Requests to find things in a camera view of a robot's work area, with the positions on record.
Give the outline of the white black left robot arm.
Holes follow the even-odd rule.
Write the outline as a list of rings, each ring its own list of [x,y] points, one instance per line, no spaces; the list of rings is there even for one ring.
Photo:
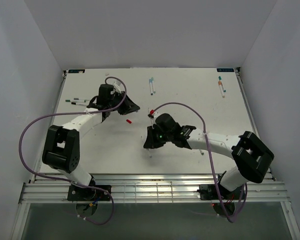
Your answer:
[[[42,162],[63,174],[69,181],[79,184],[78,193],[90,200],[96,195],[96,187],[91,184],[92,175],[80,165],[80,141],[95,126],[101,124],[117,111],[127,115],[140,110],[117,84],[101,84],[98,95],[86,106],[83,114],[61,125],[48,128],[43,148]]]

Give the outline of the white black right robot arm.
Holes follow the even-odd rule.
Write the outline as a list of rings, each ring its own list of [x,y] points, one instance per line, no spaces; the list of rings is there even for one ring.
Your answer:
[[[272,151],[251,131],[242,135],[208,133],[206,125],[180,125],[168,113],[153,109],[148,114],[151,124],[143,136],[143,149],[157,150],[166,143],[179,149],[207,151],[214,184],[204,185],[199,192],[204,200],[231,197],[243,198],[242,187],[247,182],[260,184],[274,160]],[[222,175],[216,175],[212,154],[216,153],[233,159],[235,166]]]

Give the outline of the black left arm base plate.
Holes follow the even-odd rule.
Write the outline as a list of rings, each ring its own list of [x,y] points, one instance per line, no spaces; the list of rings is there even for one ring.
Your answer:
[[[72,202],[93,202],[99,199],[100,201],[110,201],[109,194],[103,190],[96,190],[91,188],[82,188],[70,185],[68,188],[67,200]]]

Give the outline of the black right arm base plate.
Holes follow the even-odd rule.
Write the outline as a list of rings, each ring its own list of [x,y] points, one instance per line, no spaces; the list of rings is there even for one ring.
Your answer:
[[[218,184],[220,196],[222,200],[243,200],[246,197],[246,184],[237,187],[233,191],[229,191],[220,184]],[[197,192],[201,200],[218,200],[217,189],[214,184],[200,184]]]

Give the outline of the black cap marker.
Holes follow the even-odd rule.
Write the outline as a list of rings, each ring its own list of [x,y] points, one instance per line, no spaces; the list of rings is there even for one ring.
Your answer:
[[[71,102],[70,104],[71,104],[71,105],[74,105],[74,106],[87,107],[86,104],[83,104],[83,103],[80,103],[80,102]]]

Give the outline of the red cap marker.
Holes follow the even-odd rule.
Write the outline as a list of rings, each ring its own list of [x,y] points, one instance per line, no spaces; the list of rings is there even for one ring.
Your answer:
[[[154,122],[153,122],[153,111],[150,108],[148,108],[148,115],[147,116],[150,120],[150,125],[152,126],[154,124]]]

